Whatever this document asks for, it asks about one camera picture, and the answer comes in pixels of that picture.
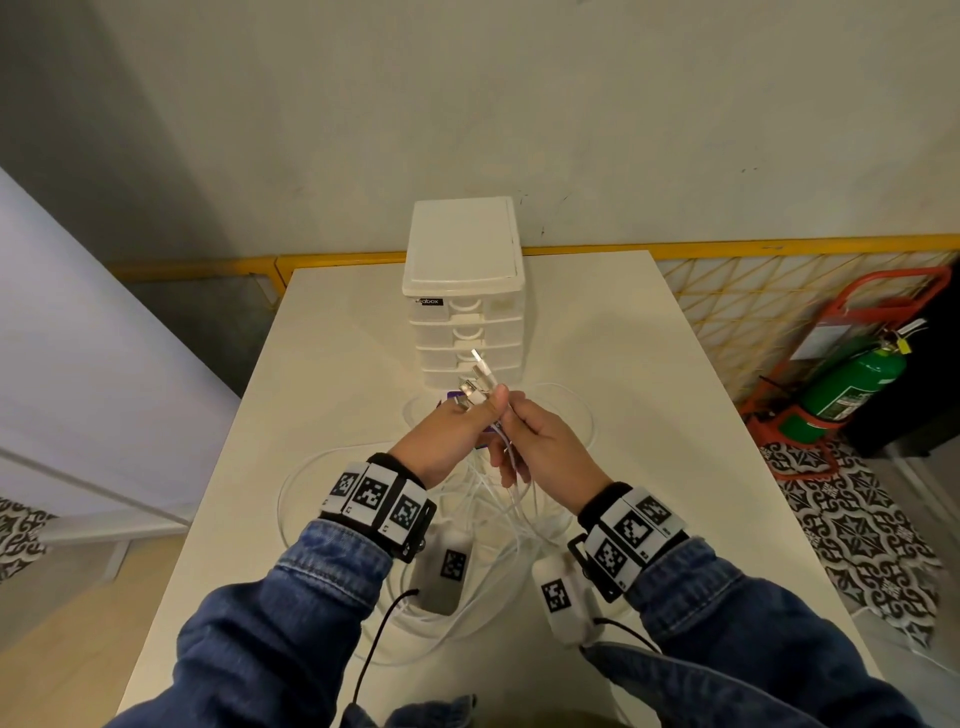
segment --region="green fire extinguisher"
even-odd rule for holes
[[[906,369],[910,347],[906,335],[919,330],[923,319],[892,331],[878,346],[826,367],[796,397],[805,412],[832,423],[847,420],[873,395],[886,387]],[[815,443],[827,430],[813,425],[799,415],[787,417],[779,427],[780,434],[799,443]]]

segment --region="wristband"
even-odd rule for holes
[[[679,516],[643,488],[631,488],[611,503],[589,533],[567,547],[584,576],[612,602],[630,589],[658,554],[686,538],[684,526]]]
[[[330,490],[320,517],[346,525],[410,563],[423,548],[437,511],[419,483],[375,463],[350,463]]]

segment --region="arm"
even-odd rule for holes
[[[371,461],[432,488],[490,439],[482,433],[506,406],[506,388],[469,412],[445,402]],[[312,521],[263,579],[211,593],[180,631],[173,685],[108,728],[329,725],[392,565],[377,535],[359,530]]]
[[[556,415],[510,395],[503,427],[523,458],[520,475],[578,516],[589,531],[630,487],[613,483]],[[491,461],[505,485],[517,473],[503,448]],[[913,706],[867,674],[856,648],[797,596],[745,576],[702,539],[678,537],[627,592],[669,657],[747,682],[827,725],[920,725]]]

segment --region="denim jacket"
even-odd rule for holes
[[[365,537],[311,522],[265,578],[204,600],[180,632],[173,685],[109,728],[329,725],[360,622],[390,567]],[[867,674],[837,627],[702,539],[661,556],[627,599],[662,654],[614,643],[582,652],[666,725],[923,725],[906,698]],[[386,725],[457,728],[472,708],[469,695],[411,705]],[[342,726],[374,723],[351,704]]]

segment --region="person's left hand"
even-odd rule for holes
[[[445,401],[405,434],[390,454],[425,487],[439,485],[472,449],[499,439],[484,430],[503,416],[509,394],[505,384],[497,384],[487,401],[466,412],[454,400]]]

